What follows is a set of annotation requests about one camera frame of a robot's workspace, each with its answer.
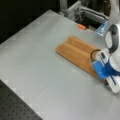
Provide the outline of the white gripper blue mount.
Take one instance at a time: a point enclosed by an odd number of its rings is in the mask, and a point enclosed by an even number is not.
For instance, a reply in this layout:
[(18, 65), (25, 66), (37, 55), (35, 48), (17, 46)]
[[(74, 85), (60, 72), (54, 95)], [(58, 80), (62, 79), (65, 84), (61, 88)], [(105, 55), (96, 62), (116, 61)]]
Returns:
[(113, 93), (120, 91), (120, 72), (110, 65), (110, 53), (107, 48), (96, 49), (91, 53), (91, 63), (98, 77), (106, 80)]

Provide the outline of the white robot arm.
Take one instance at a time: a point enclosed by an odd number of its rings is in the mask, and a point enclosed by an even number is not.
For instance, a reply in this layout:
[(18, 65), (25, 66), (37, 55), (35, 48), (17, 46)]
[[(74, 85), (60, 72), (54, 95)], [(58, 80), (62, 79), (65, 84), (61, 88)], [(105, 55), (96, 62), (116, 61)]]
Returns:
[(95, 50), (90, 59), (98, 77), (105, 79), (113, 93), (120, 91), (120, 24), (112, 24), (105, 35), (106, 47)]

